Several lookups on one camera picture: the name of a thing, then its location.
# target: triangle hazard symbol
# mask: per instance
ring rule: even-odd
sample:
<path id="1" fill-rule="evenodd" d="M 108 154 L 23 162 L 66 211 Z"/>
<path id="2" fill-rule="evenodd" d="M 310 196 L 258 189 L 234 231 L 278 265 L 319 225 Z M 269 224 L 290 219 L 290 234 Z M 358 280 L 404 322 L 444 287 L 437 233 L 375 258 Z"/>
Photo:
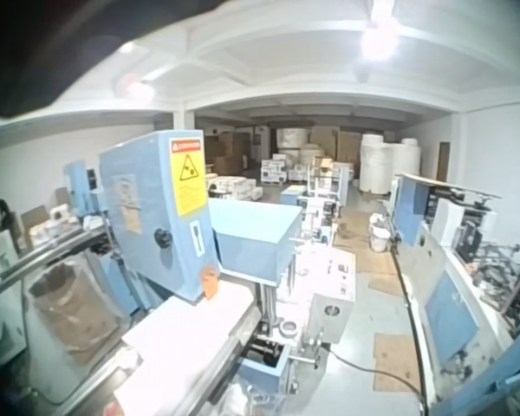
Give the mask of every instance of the triangle hazard symbol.
<path id="1" fill-rule="evenodd" d="M 197 168 L 192 163 L 191 157 L 187 154 L 185 156 L 185 161 L 183 162 L 183 168 L 181 169 L 179 180 L 184 181 L 194 178 L 198 178 Z"/>

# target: doorway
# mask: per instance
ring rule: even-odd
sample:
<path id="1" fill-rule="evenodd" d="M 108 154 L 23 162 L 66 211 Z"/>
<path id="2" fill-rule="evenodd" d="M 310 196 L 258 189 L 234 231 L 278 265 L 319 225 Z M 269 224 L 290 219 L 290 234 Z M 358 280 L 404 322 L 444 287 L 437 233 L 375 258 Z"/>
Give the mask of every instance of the doorway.
<path id="1" fill-rule="evenodd" d="M 447 174 L 449 172 L 449 156 L 451 153 L 451 142 L 442 141 L 439 143 L 439 157 L 437 162 L 436 180 L 441 182 L 447 181 Z"/>

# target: warning sign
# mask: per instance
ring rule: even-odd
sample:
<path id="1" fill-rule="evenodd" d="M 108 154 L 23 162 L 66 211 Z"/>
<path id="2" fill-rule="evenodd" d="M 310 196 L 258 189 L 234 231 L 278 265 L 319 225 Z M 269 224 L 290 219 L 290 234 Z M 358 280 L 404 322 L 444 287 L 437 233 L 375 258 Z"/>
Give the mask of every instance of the warning sign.
<path id="1" fill-rule="evenodd" d="M 178 215 L 186 215 L 206 204 L 205 156 L 200 139 L 170 142 L 173 196 Z"/>
<path id="2" fill-rule="evenodd" d="M 181 169 L 181 176 L 179 180 L 189 180 L 198 177 L 197 168 L 192 163 L 191 158 L 187 154 L 185 156 L 185 162 L 183 162 L 183 169 Z"/>

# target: person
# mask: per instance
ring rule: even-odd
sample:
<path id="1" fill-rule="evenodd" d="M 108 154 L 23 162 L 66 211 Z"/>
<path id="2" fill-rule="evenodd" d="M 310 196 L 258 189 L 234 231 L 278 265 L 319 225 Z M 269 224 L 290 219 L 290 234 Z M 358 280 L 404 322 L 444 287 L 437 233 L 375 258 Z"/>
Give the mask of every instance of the person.
<path id="1" fill-rule="evenodd" d="M 11 241 L 14 244 L 16 253 L 19 254 L 19 246 L 17 245 L 17 238 L 14 235 L 14 217 L 11 214 L 8 203 L 0 198 L 0 231 L 10 232 Z"/>

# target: black knob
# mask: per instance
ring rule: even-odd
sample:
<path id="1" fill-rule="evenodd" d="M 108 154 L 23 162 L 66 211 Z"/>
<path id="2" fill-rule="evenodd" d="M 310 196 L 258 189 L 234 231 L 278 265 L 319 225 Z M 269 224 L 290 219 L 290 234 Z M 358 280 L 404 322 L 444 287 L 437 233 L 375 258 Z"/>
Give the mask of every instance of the black knob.
<path id="1" fill-rule="evenodd" d="M 172 245 L 172 233 L 168 230 L 162 230 L 161 228 L 158 228 L 154 232 L 154 240 L 161 249 L 167 249 Z"/>

